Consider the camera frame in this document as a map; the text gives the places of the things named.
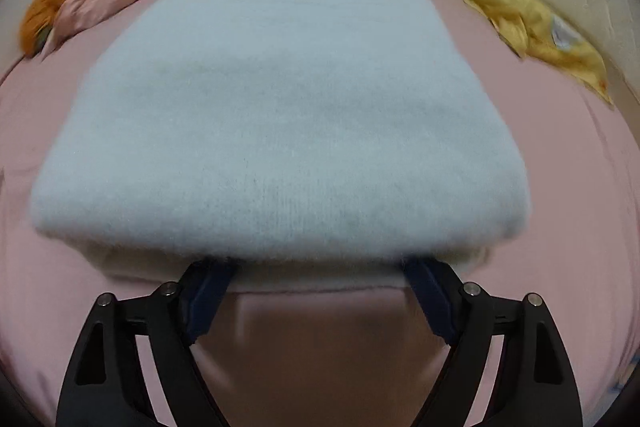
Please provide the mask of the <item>orange plush pumpkin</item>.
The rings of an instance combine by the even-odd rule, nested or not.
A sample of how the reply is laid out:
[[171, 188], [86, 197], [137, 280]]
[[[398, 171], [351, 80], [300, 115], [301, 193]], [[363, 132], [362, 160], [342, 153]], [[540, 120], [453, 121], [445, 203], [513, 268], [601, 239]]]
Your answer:
[[40, 53], [65, 1], [33, 0], [29, 5], [18, 29], [18, 38], [25, 57], [32, 58]]

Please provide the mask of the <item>pink bed sheet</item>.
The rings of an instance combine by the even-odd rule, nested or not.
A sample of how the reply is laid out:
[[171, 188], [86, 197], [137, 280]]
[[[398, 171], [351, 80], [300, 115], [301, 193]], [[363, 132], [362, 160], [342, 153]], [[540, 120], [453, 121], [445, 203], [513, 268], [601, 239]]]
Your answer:
[[[639, 149], [618, 109], [522, 61], [462, 0], [432, 0], [511, 128], [528, 170], [527, 230], [471, 273], [490, 294], [544, 297], [592, 414], [639, 345]], [[149, 294], [39, 235], [32, 181], [85, 70], [138, 2], [15, 66], [1, 87], [1, 365], [36, 418], [55, 420], [70, 354], [96, 296]], [[407, 426], [446, 357], [400, 283], [263, 293], [239, 280], [193, 349], [235, 426]]]

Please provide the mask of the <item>yellow patterned blanket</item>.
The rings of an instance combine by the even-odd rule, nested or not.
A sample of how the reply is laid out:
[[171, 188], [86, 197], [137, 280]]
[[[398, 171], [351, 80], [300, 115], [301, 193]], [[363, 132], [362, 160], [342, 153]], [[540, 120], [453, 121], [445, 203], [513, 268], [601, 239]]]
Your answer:
[[484, 16], [521, 58], [572, 76], [609, 106], [608, 73], [600, 52], [542, 0], [464, 0]]

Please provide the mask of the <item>white fluffy cardigan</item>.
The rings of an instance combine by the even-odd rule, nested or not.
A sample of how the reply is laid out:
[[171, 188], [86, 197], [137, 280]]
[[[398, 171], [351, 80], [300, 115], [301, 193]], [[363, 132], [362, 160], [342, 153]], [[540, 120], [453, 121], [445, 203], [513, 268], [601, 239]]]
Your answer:
[[473, 255], [530, 205], [431, 0], [157, 0], [82, 77], [30, 217], [85, 248], [346, 267]]

